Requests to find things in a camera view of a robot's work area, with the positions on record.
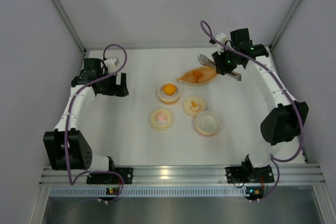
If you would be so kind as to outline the pink lunch bowl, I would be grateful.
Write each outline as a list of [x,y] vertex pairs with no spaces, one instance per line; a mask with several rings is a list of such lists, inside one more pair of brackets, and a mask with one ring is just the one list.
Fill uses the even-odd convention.
[[218,116],[211,111],[203,111],[195,119],[195,128],[203,136],[215,135],[220,126]]

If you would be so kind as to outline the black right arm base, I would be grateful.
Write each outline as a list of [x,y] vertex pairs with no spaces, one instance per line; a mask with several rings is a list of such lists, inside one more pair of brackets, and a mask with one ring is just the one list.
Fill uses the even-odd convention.
[[242,166],[229,166],[225,168],[226,177],[231,184],[242,183],[273,183],[275,182],[272,168],[268,165],[262,168],[244,168]]

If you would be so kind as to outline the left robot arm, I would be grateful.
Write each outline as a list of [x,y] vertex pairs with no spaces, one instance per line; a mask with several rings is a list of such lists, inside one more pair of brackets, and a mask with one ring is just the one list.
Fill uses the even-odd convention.
[[70,97],[59,122],[45,132],[43,143],[53,170],[91,170],[116,172],[109,156],[97,156],[85,139],[82,127],[95,97],[125,97],[127,75],[121,74],[117,84],[118,58],[87,58],[80,74],[71,81]]

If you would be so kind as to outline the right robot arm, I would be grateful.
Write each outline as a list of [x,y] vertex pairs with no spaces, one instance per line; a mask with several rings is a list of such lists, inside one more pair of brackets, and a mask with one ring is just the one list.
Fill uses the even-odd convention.
[[286,163],[295,159],[301,146],[286,159],[277,159],[276,154],[302,133],[308,115],[308,105],[298,102],[279,79],[269,54],[263,45],[253,46],[256,57],[245,58],[233,49],[218,47],[212,54],[216,72],[232,73],[243,66],[260,90],[268,109],[268,115],[260,124],[261,139],[241,163],[242,174],[249,182],[271,172],[273,161]]

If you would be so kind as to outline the aluminium front rail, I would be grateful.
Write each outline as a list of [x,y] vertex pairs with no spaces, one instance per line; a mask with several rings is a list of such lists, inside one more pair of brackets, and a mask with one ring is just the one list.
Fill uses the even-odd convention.
[[[271,165],[269,176],[277,178],[279,185],[316,185],[324,184],[325,178],[317,164],[280,164],[279,172]],[[219,186],[228,185],[228,177],[232,174],[226,171],[225,165],[201,166],[134,166],[133,172],[127,172],[132,177],[133,186]]]

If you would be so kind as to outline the woven fish-shaped basket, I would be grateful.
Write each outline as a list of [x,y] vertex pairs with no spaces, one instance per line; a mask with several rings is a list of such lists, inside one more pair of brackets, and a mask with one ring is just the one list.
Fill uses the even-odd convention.
[[184,82],[191,85],[203,85],[211,82],[217,76],[216,70],[211,67],[199,67],[176,77],[178,82]]

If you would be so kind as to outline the orange lunch bowl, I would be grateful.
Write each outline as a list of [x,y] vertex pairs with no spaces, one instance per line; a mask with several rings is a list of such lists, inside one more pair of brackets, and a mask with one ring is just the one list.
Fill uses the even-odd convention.
[[[173,95],[166,95],[163,92],[163,87],[166,84],[169,84],[169,83],[176,86],[176,92]],[[158,92],[157,96],[159,97],[160,101],[164,104],[167,104],[167,105],[175,104],[180,99],[180,96],[181,96],[180,87],[177,85],[177,83],[172,82],[172,81],[168,81],[168,82],[164,82],[164,83],[160,84],[157,92]]]

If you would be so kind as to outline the steel food tongs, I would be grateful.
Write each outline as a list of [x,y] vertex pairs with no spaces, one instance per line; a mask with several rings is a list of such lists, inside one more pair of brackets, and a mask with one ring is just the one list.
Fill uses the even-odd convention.
[[241,74],[235,72],[237,65],[231,63],[230,60],[226,59],[224,56],[214,54],[212,56],[213,60],[209,59],[203,54],[199,54],[197,57],[199,63],[203,66],[211,67],[216,70],[217,74],[222,76],[228,75],[237,81],[241,81]]

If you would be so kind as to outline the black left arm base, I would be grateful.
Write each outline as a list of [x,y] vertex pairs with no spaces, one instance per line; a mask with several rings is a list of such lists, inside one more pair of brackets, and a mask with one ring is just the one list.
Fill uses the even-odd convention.
[[[114,172],[118,173],[123,178],[125,185],[132,184],[133,180],[132,167],[117,167]],[[102,172],[98,174],[91,173],[87,176],[86,184],[88,185],[122,184],[122,180],[118,175],[111,174],[108,172]]]

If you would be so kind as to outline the cream lid pink handle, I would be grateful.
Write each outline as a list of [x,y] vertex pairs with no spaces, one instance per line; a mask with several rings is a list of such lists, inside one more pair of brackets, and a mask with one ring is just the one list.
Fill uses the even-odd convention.
[[149,117],[149,124],[156,131],[167,131],[173,124],[173,114],[167,109],[156,109]]

